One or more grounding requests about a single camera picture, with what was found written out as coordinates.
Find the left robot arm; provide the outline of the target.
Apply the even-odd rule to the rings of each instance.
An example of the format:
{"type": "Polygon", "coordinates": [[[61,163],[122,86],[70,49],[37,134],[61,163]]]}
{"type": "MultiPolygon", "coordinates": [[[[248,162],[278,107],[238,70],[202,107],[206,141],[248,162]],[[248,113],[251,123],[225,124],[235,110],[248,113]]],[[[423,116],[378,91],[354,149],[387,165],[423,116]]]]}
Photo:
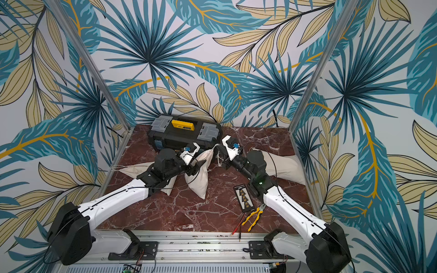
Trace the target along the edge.
{"type": "Polygon", "coordinates": [[[45,264],[60,262],[72,265],[87,255],[109,253],[122,259],[143,255],[140,240],[125,229],[120,235],[102,235],[96,228],[123,209],[145,200],[168,186],[181,174],[198,177],[206,160],[198,160],[189,148],[177,153],[163,149],[154,163],[130,183],[98,199],[74,205],[64,204],[58,211],[49,232],[45,264]]]}

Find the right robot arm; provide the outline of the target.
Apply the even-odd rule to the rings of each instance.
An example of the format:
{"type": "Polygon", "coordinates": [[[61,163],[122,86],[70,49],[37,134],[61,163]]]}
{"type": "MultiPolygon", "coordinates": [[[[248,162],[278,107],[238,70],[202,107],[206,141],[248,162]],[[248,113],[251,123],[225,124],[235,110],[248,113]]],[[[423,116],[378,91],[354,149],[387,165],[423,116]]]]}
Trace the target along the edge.
{"type": "Polygon", "coordinates": [[[234,167],[249,181],[250,192],[262,204],[274,210],[301,236],[275,231],[265,237],[270,248],[279,255],[305,263],[313,273],[340,273],[353,265],[346,235],[338,224],[328,224],[295,202],[266,172],[261,151],[241,154],[241,146],[227,144],[215,147],[221,165],[234,167]]]}

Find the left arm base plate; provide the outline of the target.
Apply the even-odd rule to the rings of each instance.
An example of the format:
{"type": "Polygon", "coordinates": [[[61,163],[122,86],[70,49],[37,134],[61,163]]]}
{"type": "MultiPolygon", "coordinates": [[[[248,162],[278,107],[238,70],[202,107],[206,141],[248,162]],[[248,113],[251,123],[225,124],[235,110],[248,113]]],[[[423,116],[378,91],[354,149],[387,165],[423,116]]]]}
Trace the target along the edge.
{"type": "Polygon", "coordinates": [[[157,241],[133,242],[121,254],[110,253],[108,260],[154,260],[157,255],[158,245],[157,241]]]}

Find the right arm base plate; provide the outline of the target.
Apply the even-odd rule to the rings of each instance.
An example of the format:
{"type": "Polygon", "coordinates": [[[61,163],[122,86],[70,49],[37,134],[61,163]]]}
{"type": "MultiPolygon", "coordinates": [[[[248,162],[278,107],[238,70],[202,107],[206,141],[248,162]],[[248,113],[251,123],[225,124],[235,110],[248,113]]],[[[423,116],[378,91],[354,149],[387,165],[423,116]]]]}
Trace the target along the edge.
{"type": "Polygon", "coordinates": [[[244,252],[250,254],[250,259],[293,259],[293,257],[278,253],[273,245],[267,241],[249,241],[248,245],[244,252]]]}

